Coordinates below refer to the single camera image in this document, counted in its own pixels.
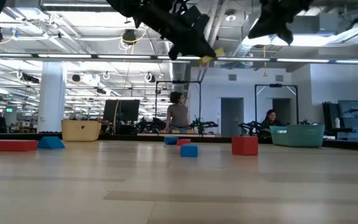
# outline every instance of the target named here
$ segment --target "blue foam block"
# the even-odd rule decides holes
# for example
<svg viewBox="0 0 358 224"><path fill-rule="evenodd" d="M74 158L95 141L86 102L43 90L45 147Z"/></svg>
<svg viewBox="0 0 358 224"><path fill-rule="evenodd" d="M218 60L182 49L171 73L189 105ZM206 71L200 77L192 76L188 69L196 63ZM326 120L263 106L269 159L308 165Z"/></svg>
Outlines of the blue foam block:
<svg viewBox="0 0 358 224"><path fill-rule="evenodd" d="M198 157L198 146L196 144L184 144L180 147L180 156Z"/></svg>
<svg viewBox="0 0 358 224"><path fill-rule="evenodd" d="M168 145L176 145L179 137L164 137L164 143Z"/></svg>
<svg viewBox="0 0 358 224"><path fill-rule="evenodd" d="M38 142L39 149L64 149L65 145L58 137L43 137Z"/></svg>

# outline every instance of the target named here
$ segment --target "teal plastic bin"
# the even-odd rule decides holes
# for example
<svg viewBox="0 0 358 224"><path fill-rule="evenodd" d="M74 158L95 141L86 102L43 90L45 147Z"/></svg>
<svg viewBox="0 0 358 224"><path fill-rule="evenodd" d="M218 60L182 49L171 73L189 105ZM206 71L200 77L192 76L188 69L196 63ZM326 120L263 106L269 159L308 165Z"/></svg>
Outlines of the teal plastic bin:
<svg viewBox="0 0 358 224"><path fill-rule="evenodd" d="M273 144L288 147L321 147L325 125L271 126Z"/></svg>

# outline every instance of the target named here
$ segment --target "gray door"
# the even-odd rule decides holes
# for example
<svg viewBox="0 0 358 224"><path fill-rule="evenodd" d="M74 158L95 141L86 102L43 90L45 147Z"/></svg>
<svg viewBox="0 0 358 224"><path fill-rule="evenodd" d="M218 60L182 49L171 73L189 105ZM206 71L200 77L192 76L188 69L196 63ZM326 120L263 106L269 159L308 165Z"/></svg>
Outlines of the gray door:
<svg viewBox="0 0 358 224"><path fill-rule="evenodd" d="M223 137L238 136L241 134L239 124L244 120L243 98L221 99L221 134Z"/></svg>
<svg viewBox="0 0 358 224"><path fill-rule="evenodd" d="M283 124L291 123L291 99L273 99L277 119Z"/></svg>

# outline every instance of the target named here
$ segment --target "person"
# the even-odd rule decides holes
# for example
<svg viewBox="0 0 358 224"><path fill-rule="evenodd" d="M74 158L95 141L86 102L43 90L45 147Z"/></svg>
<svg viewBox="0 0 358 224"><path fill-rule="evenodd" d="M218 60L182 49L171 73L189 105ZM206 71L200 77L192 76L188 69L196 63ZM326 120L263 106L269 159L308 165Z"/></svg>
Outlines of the person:
<svg viewBox="0 0 358 224"><path fill-rule="evenodd" d="M269 110L266 113L266 118L262 122L262 129L269 129L270 126L283 126L281 121L277 119L275 110Z"/></svg>
<svg viewBox="0 0 358 224"><path fill-rule="evenodd" d="M173 103L167 110L167 125L165 131L173 130L187 131L190 129L190 122L188 119L188 108L185 105L186 97L179 92L172 92L170 94L170 101Z"/></svg>

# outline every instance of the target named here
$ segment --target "white pillar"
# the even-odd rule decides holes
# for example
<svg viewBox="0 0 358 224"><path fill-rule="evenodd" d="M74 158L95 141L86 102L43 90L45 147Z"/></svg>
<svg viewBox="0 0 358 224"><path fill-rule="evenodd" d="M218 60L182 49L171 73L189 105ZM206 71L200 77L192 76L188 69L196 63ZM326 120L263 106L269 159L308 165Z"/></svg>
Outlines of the white pillar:
<svg viewBox="0 0 358 224"><path fill-rule="evenodd" d="M61 62L44 62L37 132L62 131L67 71Z"/></svg>

